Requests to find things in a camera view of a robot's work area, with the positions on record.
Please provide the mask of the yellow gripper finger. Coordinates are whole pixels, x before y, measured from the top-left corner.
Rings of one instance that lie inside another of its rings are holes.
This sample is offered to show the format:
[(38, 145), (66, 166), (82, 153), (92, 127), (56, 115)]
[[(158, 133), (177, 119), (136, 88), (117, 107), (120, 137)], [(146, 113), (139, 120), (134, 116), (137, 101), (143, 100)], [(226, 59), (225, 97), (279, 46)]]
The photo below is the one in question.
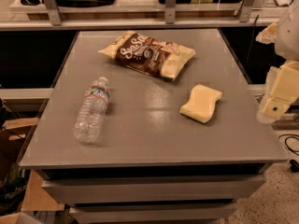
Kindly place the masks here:
[(270, 67), (257, 120), (270, 124), (279, 120), (299, 98), (299, 62), (286, 61), (280, 68)]

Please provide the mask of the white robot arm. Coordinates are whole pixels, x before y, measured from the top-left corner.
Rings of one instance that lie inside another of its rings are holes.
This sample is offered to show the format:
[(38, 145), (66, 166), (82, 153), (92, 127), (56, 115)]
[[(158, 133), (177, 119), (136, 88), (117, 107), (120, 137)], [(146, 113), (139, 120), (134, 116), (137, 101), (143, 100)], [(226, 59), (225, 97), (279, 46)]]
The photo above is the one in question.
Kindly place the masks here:
[(257, 113), (261, 123), (273, 123), (299, 98), (299, 0), (293, 0), (279, 21), (258, 33), (256, 40), (273, 43), (275, 53), (285, 59), (279, 68), (270, 67)]

